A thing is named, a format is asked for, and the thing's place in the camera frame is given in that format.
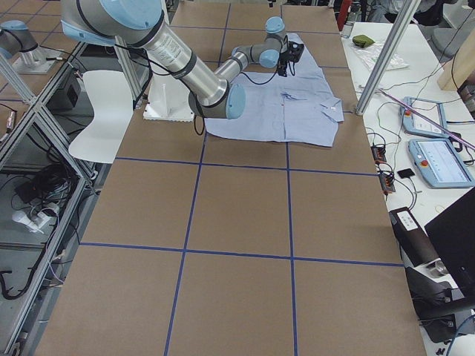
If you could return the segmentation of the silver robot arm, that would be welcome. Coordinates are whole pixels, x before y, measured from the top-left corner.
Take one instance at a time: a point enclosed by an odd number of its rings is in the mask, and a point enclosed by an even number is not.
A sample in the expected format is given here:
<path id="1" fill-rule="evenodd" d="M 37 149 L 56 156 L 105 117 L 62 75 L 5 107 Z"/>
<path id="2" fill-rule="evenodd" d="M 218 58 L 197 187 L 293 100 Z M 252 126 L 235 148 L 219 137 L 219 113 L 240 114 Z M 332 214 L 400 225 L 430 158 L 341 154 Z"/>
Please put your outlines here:
<path id="1" fill-rule="evenodd" d="M 250 64 L 277 67 L 288 49 L 280 16 L 267 19 L 264 42 L 236 47 L 217 70 L 209 69 L 166 24 L 161 1 L 62 1 L 61 17 L 64 34 L 78 42 L 114 46 L 120 37 L 129 47 L 146 50 L 154 64 L 189 89 L 194 113 L 210 119 L 240 117 L 246 93 L 235 77 Z"/>
<path id="2" fill-rule="evenodd" d="M 11 59 L 17 53 L 29 53 L 38 47 L 27 25 L 20 20 L 1 23 L 1 55 Z"/>

